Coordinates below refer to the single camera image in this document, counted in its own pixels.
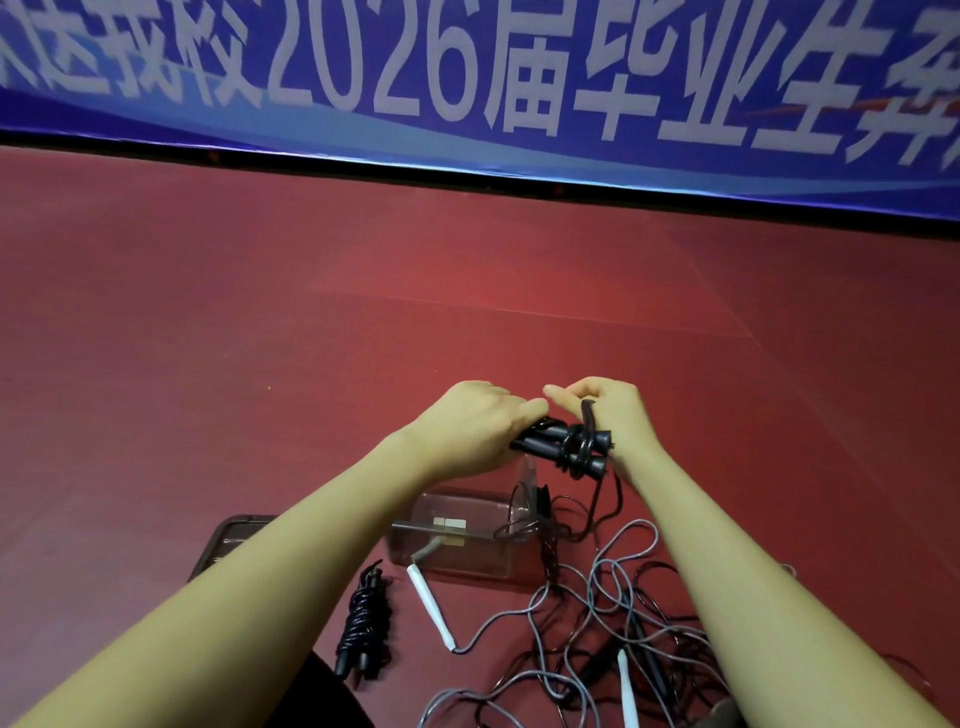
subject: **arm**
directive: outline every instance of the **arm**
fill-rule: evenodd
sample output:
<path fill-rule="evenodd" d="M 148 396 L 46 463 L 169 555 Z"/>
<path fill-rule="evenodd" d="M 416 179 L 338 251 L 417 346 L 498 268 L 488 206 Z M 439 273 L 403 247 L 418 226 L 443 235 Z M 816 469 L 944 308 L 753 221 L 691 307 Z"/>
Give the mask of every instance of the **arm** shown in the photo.
<path fill-rule="evenodd" d="M 592 376 L 543 391 L 578 416 L 596 400 L 753 728 L 949 726 L 670 458 L 633 385 Z"/>
<path fill-rule="evenodd" d="M 395 512 L 505 464 L 543 417 L 486 382 L 415 422 L 205 571 L 44 698 L 16 728 L 262 725 Z"/>

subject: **white handle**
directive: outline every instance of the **white handle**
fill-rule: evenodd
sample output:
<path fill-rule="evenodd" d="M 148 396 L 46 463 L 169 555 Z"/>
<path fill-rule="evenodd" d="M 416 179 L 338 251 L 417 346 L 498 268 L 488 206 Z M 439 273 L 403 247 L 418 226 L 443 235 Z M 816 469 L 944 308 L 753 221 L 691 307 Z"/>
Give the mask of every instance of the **white handle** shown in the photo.
<path fill-rule="evenodd" d="M 620 668 L 620 704 L 623 706 L 623 728 L 640 728 L 640 720 L 636 716 L 634 687 L 630 683 L 626 650 L 621 649 L 617 652 L 616 664 Z"/>
<path fill-rule="evenodd" d="M 423 602 L 426 613 L 430 615 L 433 623 L 437 625 L 437 630 L 440 632 L 440 637 L 444 641 L 444 645 L 452 652 L 457 648 L 457 643 L 454 641 L 453 635 L 450 634 L 450 630 L 446 628 L 444 616 L 440 613 L 440 607 L 437 605 L 437 600 L 433 598 L 430 587 L 426 585 L 426 579 L 423 578 L 423 574 L 420 573 L 420 569 L 417 568 L 416 564 L 411 564 L 407 567 L 407 573 L 410 574 L 410 581 L 413 582 L 414 589 L 417 590 L 417 595 L 420 597 L 420 601 Z"/>

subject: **finger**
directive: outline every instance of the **finger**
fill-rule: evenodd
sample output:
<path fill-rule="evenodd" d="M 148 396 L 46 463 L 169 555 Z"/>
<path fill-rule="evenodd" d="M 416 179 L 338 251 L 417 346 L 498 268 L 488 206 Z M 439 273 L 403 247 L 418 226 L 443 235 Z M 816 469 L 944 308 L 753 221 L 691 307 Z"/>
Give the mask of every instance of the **finger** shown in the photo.
<path fill-rule="evenodd" d="M 580 398 L 576 395 L 556 384 L 547 384 L 543 387 L 543 393 L 558 407 L 562 407 L 574 417 L 580 417 Z"/>
<path fill-rule="evenodd" d="M 522 430 L 542 420 L 546 413 L 550 411 L 550 404 L 543 397 L 537 397 L 535 400 L 528 400 L 521 404 L 517 409 L 514 430 L 519 434 Z"/>
<path fill-rule="evenodd" d="M 573 382 L 566 391 L 577 397 L 602 397 L 611 381 L 602 376 L 585 376 L 580 381 Z"/>

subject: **black cable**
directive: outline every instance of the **black cable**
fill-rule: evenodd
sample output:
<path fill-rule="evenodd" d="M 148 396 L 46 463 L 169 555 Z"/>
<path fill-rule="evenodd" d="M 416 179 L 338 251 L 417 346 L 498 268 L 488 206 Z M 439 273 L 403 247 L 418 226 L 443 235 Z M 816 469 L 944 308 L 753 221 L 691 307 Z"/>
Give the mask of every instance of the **black cable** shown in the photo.
<path fill-rule="evenodd" d="M 337 644 L 337 663 L 334 672 L 345 680 L 357 667 L 367 680 L 375 680 L 382 668 L 390 662 L 387 637 L 390 634 L 390 616 L 393 610 L 387 601 L 387 579 L 378 559 L 360 573 L 360 583 L 350 597 L 347 624 Z"/>

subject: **banner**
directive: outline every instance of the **banner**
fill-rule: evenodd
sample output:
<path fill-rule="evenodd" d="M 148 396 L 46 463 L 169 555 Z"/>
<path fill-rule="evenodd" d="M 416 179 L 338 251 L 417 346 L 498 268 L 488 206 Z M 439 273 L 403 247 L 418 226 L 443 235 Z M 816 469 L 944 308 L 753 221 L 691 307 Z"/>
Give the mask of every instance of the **banner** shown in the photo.
<path fill-rule="evenodd" d="M 0 128 L 960 220 L 960 0 L 0 0 Z"/>

